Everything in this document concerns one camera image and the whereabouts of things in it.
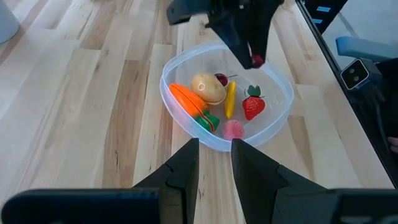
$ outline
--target strawberry leaves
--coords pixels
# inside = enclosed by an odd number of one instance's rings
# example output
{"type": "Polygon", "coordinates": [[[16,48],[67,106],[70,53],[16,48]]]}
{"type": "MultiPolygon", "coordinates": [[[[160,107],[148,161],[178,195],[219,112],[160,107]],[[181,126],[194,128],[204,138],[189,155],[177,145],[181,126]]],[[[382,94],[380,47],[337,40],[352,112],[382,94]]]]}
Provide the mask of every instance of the strawberry leaves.
{"type": "Polygon", "coordinates": [[[252,85],[249,85],[248,94],[249,96],[260,97],[261,95],[260,87],[259,86],[254,87],[252,85]]]}

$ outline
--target yellow banana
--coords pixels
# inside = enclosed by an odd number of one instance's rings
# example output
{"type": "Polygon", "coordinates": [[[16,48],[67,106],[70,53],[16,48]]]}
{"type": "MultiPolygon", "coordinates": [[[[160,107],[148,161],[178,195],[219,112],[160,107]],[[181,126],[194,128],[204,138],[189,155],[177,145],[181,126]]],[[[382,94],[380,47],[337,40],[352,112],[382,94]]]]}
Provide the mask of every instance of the yellow banana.
{"type": "Polygon", "coordinates": [[[236,83],[235,81],[231,81],[228,85],[228,90],[225,99],[225,115],[228,119],[230,119],[232,117],[232,114],[234,113],[235,90],[236,90],[236,83]]]}

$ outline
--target wooden table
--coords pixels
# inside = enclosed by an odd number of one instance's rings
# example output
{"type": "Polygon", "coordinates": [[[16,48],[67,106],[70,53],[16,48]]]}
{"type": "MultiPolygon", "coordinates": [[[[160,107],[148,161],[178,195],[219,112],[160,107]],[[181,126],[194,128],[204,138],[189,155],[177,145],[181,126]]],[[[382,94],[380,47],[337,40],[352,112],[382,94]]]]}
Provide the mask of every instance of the wooden table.
{"type": "MultiPolygon", "coordinates": [[[[175,54],[217,39],[205,16],[170,27],[169,0],[6,0],[0,45],[0,202],[39,187],[131,187],[189,139],[162,104],[175,54]]],[[[267,56],[294,84],[288,122],[258,147],[325,187],[392,184],[294,0],[267,56]]],[[[243,223],[230,155],[200,149],[196,223],[243,223]]]]}

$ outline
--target toy banana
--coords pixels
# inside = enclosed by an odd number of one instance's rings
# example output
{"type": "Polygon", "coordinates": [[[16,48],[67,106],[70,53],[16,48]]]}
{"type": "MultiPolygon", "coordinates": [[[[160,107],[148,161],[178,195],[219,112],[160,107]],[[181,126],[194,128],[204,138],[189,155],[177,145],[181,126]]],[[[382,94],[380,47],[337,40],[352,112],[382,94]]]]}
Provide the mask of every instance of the toy banana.
{"type": "Polygon", "coordinates": [[[207,131],[213,133],[220,124],[220,119],[210,114],[207,104],[194,92],[177,83],[169,86],[174,98],[182,108],[207,131]]]}
{"type": "Polygon", "coordinates": [[[232,117],[232,114],[234,113],[235,91],[236,91],[236,82],[231,81],[228,85],[228,90],[225,100],[225,115],[228,119],[230,119],[232,117]]]}

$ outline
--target clear plastic bowl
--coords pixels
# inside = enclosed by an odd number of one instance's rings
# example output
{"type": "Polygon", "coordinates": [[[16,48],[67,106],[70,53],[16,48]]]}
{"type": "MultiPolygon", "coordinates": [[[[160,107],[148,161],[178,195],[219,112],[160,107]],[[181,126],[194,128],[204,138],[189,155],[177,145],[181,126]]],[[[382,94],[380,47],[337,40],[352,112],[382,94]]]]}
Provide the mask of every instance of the clear plastic bowl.
{"type": "Polygon", "coordinates": [[[193,76],[198,72],[223,73],[228,77],[238,75],[228,80],[236,82],[235,107],[231,119],[243,123],[244,141],[252,146],[259,146],[282,129],[294,98],[293,88],[288,79],[268,61],[260,69],[245,70],[224,43],[207,42],[188,49],[170,60],[165,65],[160,80],[160,93],[166,108],[189,135],[199,138],[200,142],[217,151],[231,150],[231,141],[223,137],[224,125],[228,120],[224,112],[224,103],[209,106],[210,113],[220,119],[218,129],[210,133],[180,106],[169,90],[171,83],[189,88],[193,76]],[[246,98],[245,90],[249,85],[260,86],[261,95],[264,96],[267,105],[265,110],[251,121],[244,117],[242,107],[242,102],[246,98]]]}

